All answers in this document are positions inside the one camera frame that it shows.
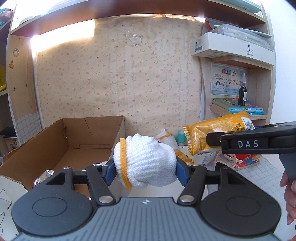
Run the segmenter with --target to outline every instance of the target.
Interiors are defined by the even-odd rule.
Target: crumpled yellow wrapper
[[[206,136],[210,132],[245,131],[254,129],[254,126],[247,112],[242,111],[183,126],[183,129],[188,141],[188,152],[193,156],[203,152],[216,152],[221,149],[221,147],[213,147],[207,144]]]

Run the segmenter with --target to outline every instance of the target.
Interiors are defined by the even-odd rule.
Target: human hand
[[[287,225],[290,225],[296,219],[296,180],[289,183],[288,175],[284,172],[279,183],[281,187],[286,186],[284,199],[287,202],[286,210],[288,212]]]

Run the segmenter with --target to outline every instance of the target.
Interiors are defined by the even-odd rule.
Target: bottle label
[[[247,92],[244,93],[244,99],[243,99],[243,100],[244,100],[244,101],[247,100]]]

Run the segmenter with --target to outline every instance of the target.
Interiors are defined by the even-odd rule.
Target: open brown box
[[[4,157],[0,175],[21,182],[30,190],[33,182],[48,169],[70,166],[85,170],[94,163],[108,161],[120,138],[125,138],[124,117],[65,118],[45,128]],[[122,185],[116,178],[110,190],[119,198]],[[86,185],[75,190],[89,196]]]

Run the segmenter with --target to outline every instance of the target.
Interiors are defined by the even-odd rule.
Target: barcode
[[[255,127],[249,118],[242,117],[242,121],[244,122],[244,126],[246,127],[246,130],[255,130]]]

